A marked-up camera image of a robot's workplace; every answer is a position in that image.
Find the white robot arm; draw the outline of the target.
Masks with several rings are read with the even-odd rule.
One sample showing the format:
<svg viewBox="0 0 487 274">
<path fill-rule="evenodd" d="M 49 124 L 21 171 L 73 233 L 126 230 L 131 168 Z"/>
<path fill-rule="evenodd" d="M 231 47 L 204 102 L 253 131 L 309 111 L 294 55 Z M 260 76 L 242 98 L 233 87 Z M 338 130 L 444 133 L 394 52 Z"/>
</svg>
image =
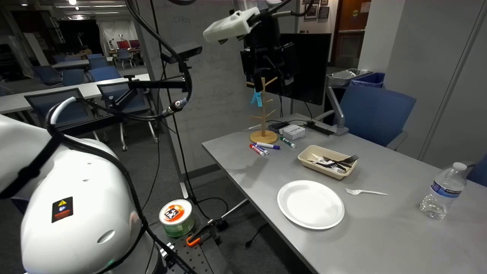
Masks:
<svg viewBox="0 0 487 274">
<path fill-rule="evenodd" d="M 163 244 L 143 216 L 129 172 L 113 151 L 76 134 L 70 108 L 90 104 L 62 90 L 41 128 L 0 117 L 0 197 L 26 200 L 21 261 L 27 274 L 158 274 L 180 267 L 196 274 Z"/>
</svg>

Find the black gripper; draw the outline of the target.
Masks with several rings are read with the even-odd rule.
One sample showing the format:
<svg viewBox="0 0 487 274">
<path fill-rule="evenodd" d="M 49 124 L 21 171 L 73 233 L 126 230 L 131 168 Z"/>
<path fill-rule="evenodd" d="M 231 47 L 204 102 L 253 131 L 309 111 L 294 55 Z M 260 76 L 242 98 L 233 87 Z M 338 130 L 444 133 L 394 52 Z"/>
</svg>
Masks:
<svg viewBox="0 0 487 274">
<path fill-rule="evenodd" d="M 262 92 L 277 82 L 280 89 L 291 86 L 295 78 L 294 43 L 280 41 L 278 20 L 271 14 L 251 19 L 254 28 L 243 38 L 240 60 L 248 87 Z"/>
</svg>

